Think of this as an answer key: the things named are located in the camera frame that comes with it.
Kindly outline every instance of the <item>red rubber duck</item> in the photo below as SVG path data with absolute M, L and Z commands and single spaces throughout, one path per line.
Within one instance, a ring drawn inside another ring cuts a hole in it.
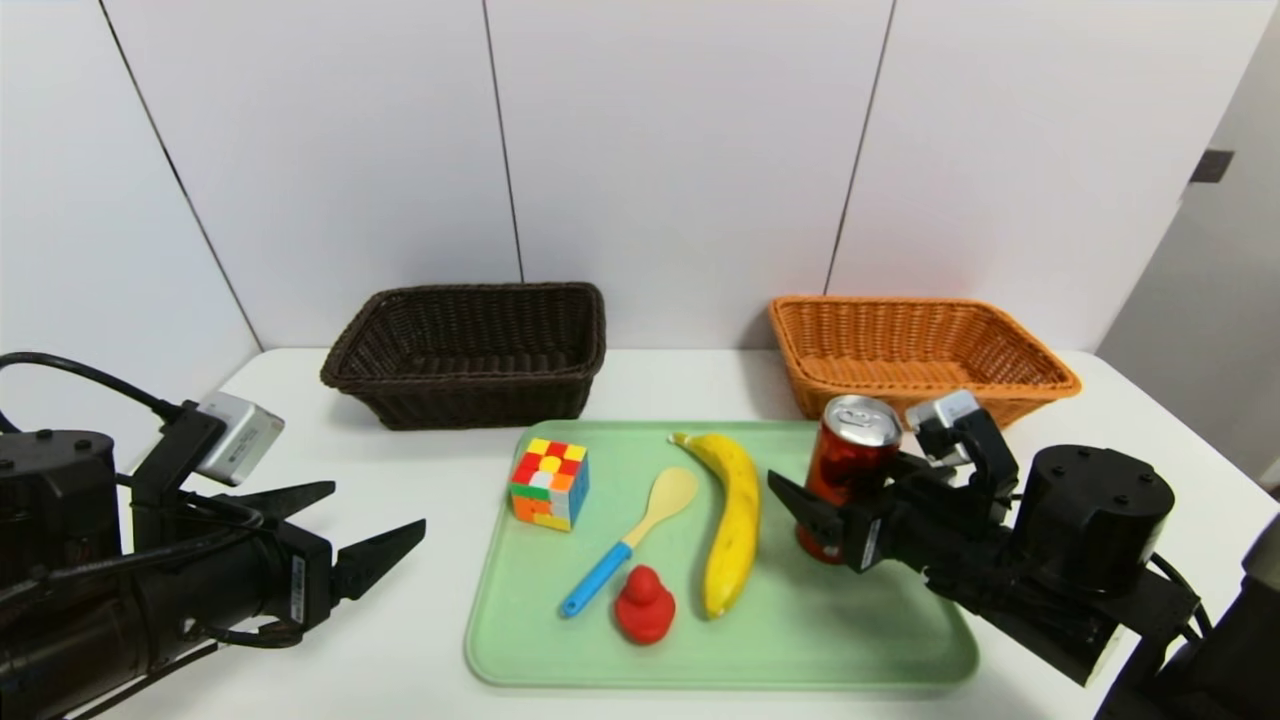
M 671 629 L 676 618 L 676 598 L 662 587 L 653 568 L 636 565 L 613 602 L 613 614 L 627 639 L 636 644 L 653 644 Z

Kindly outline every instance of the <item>red can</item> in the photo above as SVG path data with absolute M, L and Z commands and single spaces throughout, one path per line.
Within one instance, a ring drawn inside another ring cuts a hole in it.
M 836 506 L 874 495 L 884 487 L 901 442 L 902 425 L 888 405 L 860 395 L 833 397 L 822 413 L 804 487 Z M 840 547 L 822 546 L 800 525 L 796 539 L 823 562 L 845 562 Z

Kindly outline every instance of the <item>dark brown wicker basket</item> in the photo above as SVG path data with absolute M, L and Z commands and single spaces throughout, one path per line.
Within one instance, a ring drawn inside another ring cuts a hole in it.
M 393 430 L 577 418 L 604 363 L 590 283 L 424 286 L 372 296 L 320 380 Z

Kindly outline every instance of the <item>blue spoon handle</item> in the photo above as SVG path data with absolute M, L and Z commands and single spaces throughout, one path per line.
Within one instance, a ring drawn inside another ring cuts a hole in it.
M 586 607 L 586 603 L 591 602 L 591 598 L 595 597 L 595 593 L 600 592 L 604 583 L 609 582 L 613 573 L 627 560 L 631 560 L 631 546 L 618 542 L 595 564 L 595 568 L 591 568 L 591 571 L 582 578 L 582 582 L 573 588 L 573 592 L 568 593 L 568 597 L 564 598 L 564 605 L 561 605 L 561 615 L 572 618 L 581 612 Z

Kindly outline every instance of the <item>green tray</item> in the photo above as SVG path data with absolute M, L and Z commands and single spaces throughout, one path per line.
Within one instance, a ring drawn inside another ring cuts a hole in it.
M 727 615 L 707 621 L 701 577 L 723 502 L 719 480 L 673 430 L 719 432 L 751 454 L 762 475 L 760 541 L 746 589 Z M 969 678 L 978 647 L 956 607 L 908 568 L 883 562 L 865 575 L 809 557 L 794 520 L 763 483 L 765 469 L 792 479 L 809 464 L 814 423 L 612 423 L 552 420 L 532 437 L 585 445 L 591 488 L 572 533 L 498 515 L 467 628 L 467 664 L 495 685 L 575 688 L 938 689 Z M 672 465 L 703 483 L 692 503 L 658 525 L 579 616 L 557 610 L 568 592 L 644 515 L 649 487 Z M 628 643 L 613 598 L 635 564 L 676 596 L 676 620 L 653 646 Z

